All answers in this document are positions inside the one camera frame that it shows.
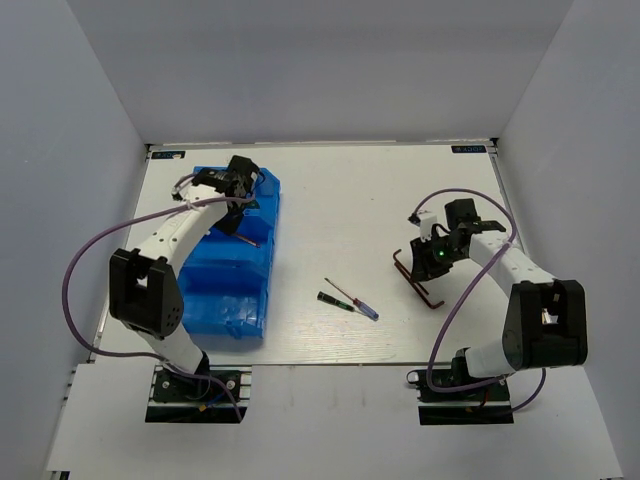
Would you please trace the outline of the blue plastic compartment bin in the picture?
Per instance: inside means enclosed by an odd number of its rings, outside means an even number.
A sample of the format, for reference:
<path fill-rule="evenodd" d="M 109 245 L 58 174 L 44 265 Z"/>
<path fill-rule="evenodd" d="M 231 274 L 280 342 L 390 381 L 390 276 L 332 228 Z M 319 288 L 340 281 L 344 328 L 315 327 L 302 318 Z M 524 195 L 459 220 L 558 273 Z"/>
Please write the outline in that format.
<path fill-rule="evenodd" d="M 263 338 L 274 264 L 281 184 L 261 170 L 255 200 L 235 234 L 258 242 L 255 248 L 215 228 L 202 238 L 178 278 L 184 299 L 182 323 L 193 336 Z"/>

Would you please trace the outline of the red blue handled screwdriver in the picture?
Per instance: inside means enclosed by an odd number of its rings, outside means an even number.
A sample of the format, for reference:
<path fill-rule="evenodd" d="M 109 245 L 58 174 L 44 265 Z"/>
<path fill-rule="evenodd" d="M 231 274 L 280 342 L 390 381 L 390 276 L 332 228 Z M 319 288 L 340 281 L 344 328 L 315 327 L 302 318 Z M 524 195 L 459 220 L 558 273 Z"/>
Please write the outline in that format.
<path fill-rule="evenodd" d="M 353 304 L 353 306 L 361 314 L 365 315 L 366 317 L 368 317 L 369 319 L 371 319 L 373 321 L 377 321 L 379 319 L 379 314 L 373 308 L 371 308 L 369 305 L 367 305 L 362 300 L 360 300 L 358 297 L 350 295 L 343 288 L 338 286 L 335 282 L 333 282 L 329 278 L 325 277 L 324 280 L 329 285 L 331 285 L 333 288 L 335 288 L 338 292 L 340 292 L 342 295 L 344 295 L 346 298 L 348 298 L 351 301 L 351 303 Z"/>

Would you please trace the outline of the long brown hex key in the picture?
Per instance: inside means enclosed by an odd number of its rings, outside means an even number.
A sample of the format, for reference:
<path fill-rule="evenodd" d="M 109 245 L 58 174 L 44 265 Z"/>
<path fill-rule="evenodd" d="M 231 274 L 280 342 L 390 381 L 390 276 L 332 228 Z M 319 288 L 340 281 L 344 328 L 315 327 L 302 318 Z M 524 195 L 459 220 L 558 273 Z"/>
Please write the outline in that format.
<path fill-rule="evenodd" d="M 241 241 L 243 241 L 243 242 L 255 247 L 255 248 L 260 248 L 261 247 L 261 245 L 258 242 L 254 241 L 252 239 L 249 239 L 246 236 L 243 236 L 243 235 L 240 235 L 240 234 L 235 234 L 235 237 L 240 239 Z"/>

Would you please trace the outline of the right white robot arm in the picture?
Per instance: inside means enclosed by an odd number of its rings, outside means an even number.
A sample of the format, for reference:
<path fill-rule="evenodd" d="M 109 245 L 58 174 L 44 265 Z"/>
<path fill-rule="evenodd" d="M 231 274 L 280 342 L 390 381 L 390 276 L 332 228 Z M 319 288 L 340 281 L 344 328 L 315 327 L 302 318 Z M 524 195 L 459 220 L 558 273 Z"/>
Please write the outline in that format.
<path fill-rule="evenodd" d="M 471 260 L 500 287 L 508 304 L 501 335 L 484 346 L 458 350 L 449 378 L 437 390 L 472 399 L 491 379 L 521 370 L 584 364 L 588 340 L 583 286 L 536 265 L 514 245 L 502 224 L 478 215 L 472 199 L 446 204 L 445 213 L 444 230 L 429 211 L 411 214 L 410 222 L 420 230 L 410 243 L 411 280 L 434 280 L 455 263 Z"/>

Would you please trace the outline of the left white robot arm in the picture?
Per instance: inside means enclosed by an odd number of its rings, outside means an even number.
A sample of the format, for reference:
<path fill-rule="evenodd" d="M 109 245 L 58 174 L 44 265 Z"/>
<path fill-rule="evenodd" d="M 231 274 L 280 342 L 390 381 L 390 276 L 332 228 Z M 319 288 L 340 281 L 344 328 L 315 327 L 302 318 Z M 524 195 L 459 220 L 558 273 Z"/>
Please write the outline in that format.
<path fill-rule="evenodd" d="M 131 250 L 109 261 L 109 313 L 142 337 L 161 360 L 180 370 L 177 387 L 199 399 L 211 387 L 208 357 L 182 324 L 184 300 L 178 276 L 200 240 L 213 228 L 230 235 L 253 200 L 259 167 L 234 155 L 224 169 L 203 168 L 178 194 L 179 207 Z"/>

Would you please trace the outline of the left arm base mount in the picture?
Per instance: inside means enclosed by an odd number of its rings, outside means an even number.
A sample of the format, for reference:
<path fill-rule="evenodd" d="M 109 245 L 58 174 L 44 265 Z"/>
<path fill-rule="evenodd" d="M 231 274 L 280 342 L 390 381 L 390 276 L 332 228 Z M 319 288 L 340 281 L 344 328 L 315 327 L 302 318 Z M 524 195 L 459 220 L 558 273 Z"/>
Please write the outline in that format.
<path fill-rule="evenodd" d="M 152 381 L 150 399 L 163 404 L 210 404 L 217 401 L 230 405 L 230 397 L 226 390 L 236 402 L 249 398 L 252 375 L 249 368 L 224 367 L 211 370 L 210 375 L 219 380 L 222 385 L 213 380 L 187 378 L 172 370 L 157 367 Z"/>

